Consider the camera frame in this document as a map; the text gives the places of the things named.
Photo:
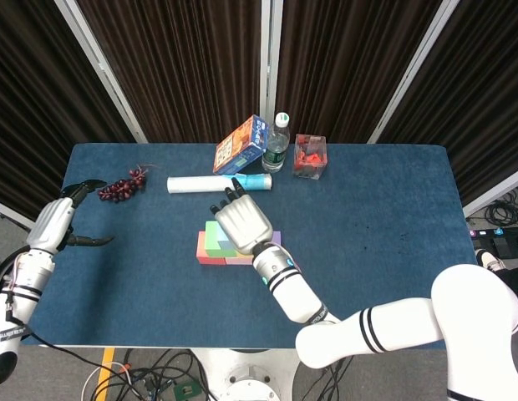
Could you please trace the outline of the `blue cardboard box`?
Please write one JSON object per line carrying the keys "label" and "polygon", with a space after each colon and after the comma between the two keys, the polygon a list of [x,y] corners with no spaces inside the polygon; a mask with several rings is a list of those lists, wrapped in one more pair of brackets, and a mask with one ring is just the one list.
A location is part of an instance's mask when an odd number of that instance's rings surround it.
{"label": "blue cardboard box", "polygon": [[234,175],[257,159],[267,149],[269,124],[253,114],[216,146],[215,175]]}

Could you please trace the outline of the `dark brown pleated screen panel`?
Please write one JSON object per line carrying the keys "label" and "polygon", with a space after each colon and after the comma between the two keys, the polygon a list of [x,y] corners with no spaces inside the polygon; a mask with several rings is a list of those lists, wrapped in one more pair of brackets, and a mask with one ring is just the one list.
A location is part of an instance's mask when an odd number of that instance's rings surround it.
{"label": "dark brown pleated screen panel", "polygon": [[518,171],[518,0],[460,0],[381,143],[445,147],[462,204]]}
{"label": "dark brown pleated screen panel", "polygon": [[285,0],[276,110],[291,135],[365,143],[442,0]]}
{"label": "dark brown pleated screen panel", "polygon": [[35,220],[76,144],[133,140],[54,0],[0,0],[0,203]]}
{"label": "dark brown pleated screen panel", "polygon": [[218,143],[260,111],[262,0],[77,0],[150,143]]}

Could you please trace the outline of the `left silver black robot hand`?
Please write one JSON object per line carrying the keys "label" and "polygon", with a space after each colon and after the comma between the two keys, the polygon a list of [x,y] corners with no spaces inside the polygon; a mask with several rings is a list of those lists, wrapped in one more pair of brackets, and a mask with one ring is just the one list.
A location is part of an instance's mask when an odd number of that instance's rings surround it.
{"label": "left silver black robot hand", "polygon": [[58,199],[49,202],[39,213],[34,227],[28,234],[29,248],[56,255],[66,246],[104,246],[111,242],[114,239],[112,236],[76,236],[72,227],[75,212],[87,194],[106,185],[103,180],[85,180],[66,186]]}

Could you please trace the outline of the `green foam cube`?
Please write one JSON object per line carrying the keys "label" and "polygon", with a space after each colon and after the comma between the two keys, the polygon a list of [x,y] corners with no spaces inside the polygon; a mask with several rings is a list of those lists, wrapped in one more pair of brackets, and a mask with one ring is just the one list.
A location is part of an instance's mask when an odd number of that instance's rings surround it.
{"label": "green foam cube", "polygon": [[217,227],[220,226],[217,221],[207,221],[205,224],[205,249],[209,256],[228,257],[221,254],[221,249],[216,240]]}

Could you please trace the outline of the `white sneaker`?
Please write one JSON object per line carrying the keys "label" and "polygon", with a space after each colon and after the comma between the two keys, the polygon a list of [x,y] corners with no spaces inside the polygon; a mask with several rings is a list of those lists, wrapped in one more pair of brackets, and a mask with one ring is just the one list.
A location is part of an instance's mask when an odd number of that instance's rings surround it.
{"label": "white sneaker", "polygon": [[505,263],[484,248],[475,249],[475,257],[478,265],[486,270],[497,273],[506,270]]}

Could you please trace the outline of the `blue fabric table cover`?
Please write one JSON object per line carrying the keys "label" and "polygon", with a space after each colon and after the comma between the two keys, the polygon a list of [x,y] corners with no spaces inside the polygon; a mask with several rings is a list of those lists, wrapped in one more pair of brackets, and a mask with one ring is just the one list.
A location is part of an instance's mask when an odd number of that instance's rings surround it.
{"label": "blue fabric table cover", "polygon": [[[90,194],[74,217],[101,247],[69,246],[30,326],[58,345],[292,348],[289,321],[250,266],[203,266],[197,237],[219,193],[170,194],[169,176],[207,175],[206,144],[81,144],[65,185],[113,182],[138,164],[145,191],[113,203]],[[252,193],[330,312],[427,297],[445,268],[475,261],[455,178],[438,145],[329,145],[318,180],[285,164]]]}

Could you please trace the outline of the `white screen post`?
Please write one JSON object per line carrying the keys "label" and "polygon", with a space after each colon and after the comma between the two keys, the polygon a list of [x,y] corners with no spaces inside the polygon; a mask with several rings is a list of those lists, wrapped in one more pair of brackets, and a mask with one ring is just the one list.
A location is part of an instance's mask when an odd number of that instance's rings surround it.
{"label": "white screen post", "polygon": [[131,135],[137,143],[147,144],[149,141],[140,126],[136,114],[127,100],[114,74],[114,70],[111,68],[78,2],[76,0],[53,0],[53,2],[72,31]]}
{"label": "white screen post", "polygon": [[261,0],[259,115],[269,124],[275,119],[282,15],[283,0]]}
{"label": "white screen post", "polygon": [[435,12],[429,26],[427,27],[413,57],[410,59],[402,78],[394,90],[382,116],[376,124],[372,134],[367,140],[368,145],[377,144],[382,133],[387,128],[394,113],[400,106],[402,100],[407,94],[411,84],[419,73],[430,51],[434,47],[440,34],[443,32],[446,24],[457,8],[460,0],[441,0],[440,5]]}

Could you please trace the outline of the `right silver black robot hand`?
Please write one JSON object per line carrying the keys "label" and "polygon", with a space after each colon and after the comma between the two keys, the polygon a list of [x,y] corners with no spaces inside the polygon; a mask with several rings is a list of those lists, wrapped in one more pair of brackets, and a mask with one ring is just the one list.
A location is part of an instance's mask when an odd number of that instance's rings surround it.
{"label": "right silver black robot hand", "polygon": [[256,255],[256,249],[272,240],[272,223],[237,178],[231,183],[224,189],[226,198],[211,205],[211,214],[241,254]]}

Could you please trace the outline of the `white plastic bag roll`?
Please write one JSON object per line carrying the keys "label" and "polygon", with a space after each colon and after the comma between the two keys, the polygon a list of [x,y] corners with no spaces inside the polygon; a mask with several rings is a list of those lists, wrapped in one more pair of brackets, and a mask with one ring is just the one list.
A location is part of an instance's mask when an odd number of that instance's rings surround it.
{"label": "white plastic bag roll", "polygon": [[204,176],[169,176],[167,190],[170,194],[223,192],[225,188],[235,189],[233,179],[239,181],[244,190],[270,190],[272,176],[270,174],[255,175],[204,175]]}

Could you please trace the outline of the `white round pedestal base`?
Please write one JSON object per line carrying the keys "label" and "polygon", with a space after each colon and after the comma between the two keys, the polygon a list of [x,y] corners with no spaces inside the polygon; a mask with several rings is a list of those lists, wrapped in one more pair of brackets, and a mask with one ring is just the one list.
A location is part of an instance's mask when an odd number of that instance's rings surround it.
{"label": "white round pedestal base", "polygon": [[300,360],[294,349],[195,348],[218,401],[292,401]]}

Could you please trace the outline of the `red foam cube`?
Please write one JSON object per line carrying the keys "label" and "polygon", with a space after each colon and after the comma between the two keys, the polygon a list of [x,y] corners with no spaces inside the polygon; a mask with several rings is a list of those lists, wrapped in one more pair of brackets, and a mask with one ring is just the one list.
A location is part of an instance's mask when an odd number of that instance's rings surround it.
{"label": "red foam cube", "polygon": [[206,253],[204,231],[200,231],[198,233],[196,259],[202,266],[224,266],[226,264],[226,259],[224,257],[213,257]]}

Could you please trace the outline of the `dark red grape bunch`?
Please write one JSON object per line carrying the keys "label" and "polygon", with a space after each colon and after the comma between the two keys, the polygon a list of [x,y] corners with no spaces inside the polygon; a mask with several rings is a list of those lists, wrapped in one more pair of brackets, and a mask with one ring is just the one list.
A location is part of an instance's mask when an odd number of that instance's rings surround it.
{"label": "dark red grape bunch", "polygon": [[127,177],[121,178],[114,183],[106,184],[96,190],[99,199],[101,201],[120,203],[144,192],[147,186],[148,174],[155,167],[156,165],[153,164],[137,164],[129,170]]}

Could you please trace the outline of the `black trouser leg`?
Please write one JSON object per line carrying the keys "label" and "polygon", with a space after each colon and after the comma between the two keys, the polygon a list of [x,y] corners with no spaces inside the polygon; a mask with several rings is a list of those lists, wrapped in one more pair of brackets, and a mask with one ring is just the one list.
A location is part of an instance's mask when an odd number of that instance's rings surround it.
{"label": "black trouser leg", "polygon": [[514,269],[502,269],[496,275],[517,295],[518,297],[518,267]]}

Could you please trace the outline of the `clear plastic water bottle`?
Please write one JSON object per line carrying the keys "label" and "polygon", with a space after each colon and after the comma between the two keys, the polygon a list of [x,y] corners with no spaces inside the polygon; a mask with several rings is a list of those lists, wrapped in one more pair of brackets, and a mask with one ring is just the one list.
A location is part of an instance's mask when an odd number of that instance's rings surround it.
{"label": "clear plastic water bottle", "polygon": [[276,173],[283,167],[291,139],[289,121],[286,112],[279,112],[269,130],[267,148],[262,156],[262,168],[267,173]]}

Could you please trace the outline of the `clear box with red pieces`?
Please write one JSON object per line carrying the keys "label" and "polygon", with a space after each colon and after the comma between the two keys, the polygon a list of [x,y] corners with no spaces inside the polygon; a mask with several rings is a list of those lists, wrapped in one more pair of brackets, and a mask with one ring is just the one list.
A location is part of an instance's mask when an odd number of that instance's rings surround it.
{"label": "clear box with red pieces", "polygon": [[296,134],[292,173],[299,178],[319,180],[328,165],[325,136]]}

